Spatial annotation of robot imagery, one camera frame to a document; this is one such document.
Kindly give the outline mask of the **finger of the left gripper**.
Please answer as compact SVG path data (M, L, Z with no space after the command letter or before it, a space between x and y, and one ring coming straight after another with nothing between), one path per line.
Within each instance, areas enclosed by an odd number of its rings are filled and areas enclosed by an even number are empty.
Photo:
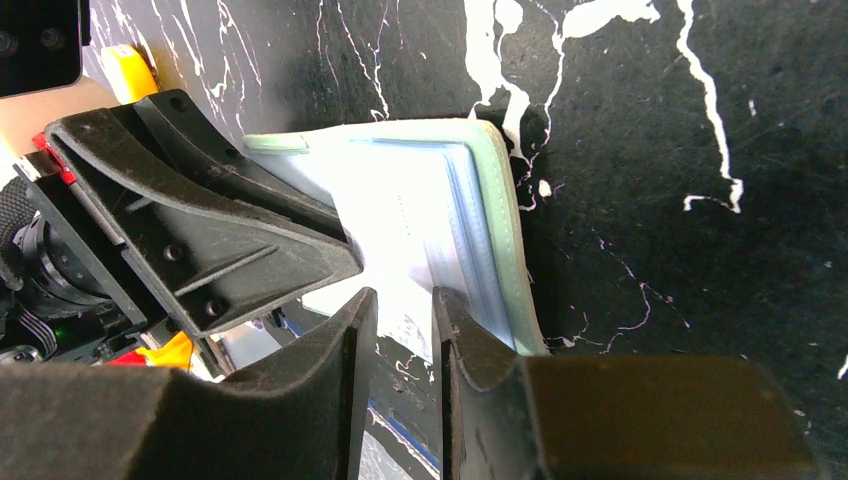
M183 90L44 133L153 320L206 337L362 270L338 216L243 155Z

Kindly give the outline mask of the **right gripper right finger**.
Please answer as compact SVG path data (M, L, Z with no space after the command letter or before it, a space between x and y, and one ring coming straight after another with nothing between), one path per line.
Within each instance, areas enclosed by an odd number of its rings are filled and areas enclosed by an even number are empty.
M444 479L818 479L763 368L729 357L523 356L433 292Z

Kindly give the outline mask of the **green card holder wallet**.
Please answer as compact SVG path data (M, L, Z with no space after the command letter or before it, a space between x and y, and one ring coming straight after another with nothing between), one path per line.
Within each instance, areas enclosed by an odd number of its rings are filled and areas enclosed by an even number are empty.
M432 358L432 291L454 290L488 332L522 355L547 348L526 266L510 158L498 129L466 118L394 120L244 138L248 156L328 206L361 261L307 293L324 315L363 286L378 333Z

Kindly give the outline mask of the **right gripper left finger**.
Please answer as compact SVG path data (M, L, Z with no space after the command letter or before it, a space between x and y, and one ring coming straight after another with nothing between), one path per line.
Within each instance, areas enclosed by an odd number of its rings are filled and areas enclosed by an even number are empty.
M5 479L354 479L378 297L218 382L172 368L1 369Z

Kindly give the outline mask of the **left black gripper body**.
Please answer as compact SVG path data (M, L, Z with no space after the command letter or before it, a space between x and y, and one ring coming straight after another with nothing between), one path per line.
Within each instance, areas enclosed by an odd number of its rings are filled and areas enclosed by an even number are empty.
M170 339L149 349L28 195L15 175L1 190L1 361L71 362L215 371L212 356L167 324Z

